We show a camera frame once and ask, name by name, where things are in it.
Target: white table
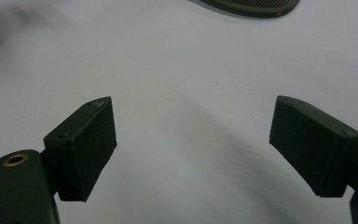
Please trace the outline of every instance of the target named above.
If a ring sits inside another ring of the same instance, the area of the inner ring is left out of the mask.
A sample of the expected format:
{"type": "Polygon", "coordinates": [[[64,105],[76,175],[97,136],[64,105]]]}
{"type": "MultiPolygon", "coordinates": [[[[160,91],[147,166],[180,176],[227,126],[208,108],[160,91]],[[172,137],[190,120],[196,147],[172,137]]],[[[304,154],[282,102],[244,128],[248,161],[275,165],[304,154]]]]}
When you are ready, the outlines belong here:
{"type": "Polygon", "coordinates": [[[112,96],[118,147],[62,224],[351,223],[269,144],[277,95],[358,130],[358,0],[277,19],[196,0],[67,0],[0,44],[0,157],[112,96]]]}

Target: metal grille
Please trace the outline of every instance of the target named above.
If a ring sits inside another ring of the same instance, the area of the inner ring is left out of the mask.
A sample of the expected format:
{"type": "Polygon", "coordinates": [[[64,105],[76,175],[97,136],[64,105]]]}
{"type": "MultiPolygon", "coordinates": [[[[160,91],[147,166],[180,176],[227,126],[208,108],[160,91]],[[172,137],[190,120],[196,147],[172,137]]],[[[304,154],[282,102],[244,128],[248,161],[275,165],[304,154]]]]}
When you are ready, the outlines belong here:
{"type": "Polygon", "coordinates": [[[247,7],[262,7],[262,8],[275,8],[284,7],[292,0],[226,0],[247,7]]]}

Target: white tabletop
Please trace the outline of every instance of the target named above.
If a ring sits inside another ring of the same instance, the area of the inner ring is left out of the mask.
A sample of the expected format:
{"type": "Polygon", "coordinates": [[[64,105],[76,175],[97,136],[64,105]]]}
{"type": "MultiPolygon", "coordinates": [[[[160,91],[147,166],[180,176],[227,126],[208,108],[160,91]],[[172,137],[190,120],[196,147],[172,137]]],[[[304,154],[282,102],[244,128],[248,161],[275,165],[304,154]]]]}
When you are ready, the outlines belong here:
{"type": "Polygon", "coordinates": [[[196,0],[21,4],[31,22],[0,42],[0,157],[113,99],[118,147],[86,203],[57,198],[62,224],[351,223],[353,191],[314,196],[269,128],[288,95],[358,130],[358,0],[277,19],[196,0]]]}

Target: white surface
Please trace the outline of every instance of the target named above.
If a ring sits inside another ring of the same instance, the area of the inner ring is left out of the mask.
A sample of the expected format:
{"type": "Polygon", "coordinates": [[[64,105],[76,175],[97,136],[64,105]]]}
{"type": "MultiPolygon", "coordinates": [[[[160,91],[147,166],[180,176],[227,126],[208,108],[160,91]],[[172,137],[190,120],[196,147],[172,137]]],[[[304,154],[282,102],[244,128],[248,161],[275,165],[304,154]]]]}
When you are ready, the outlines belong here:
{"type": "Polygon", "coordinates": [[[118,147],[71,223],[351,223],[269,145],[277,95],[358,130],[358,1],[270,20],[197,1],[62,1],[0,44],[0,157],[113,98],[118,147]]]}

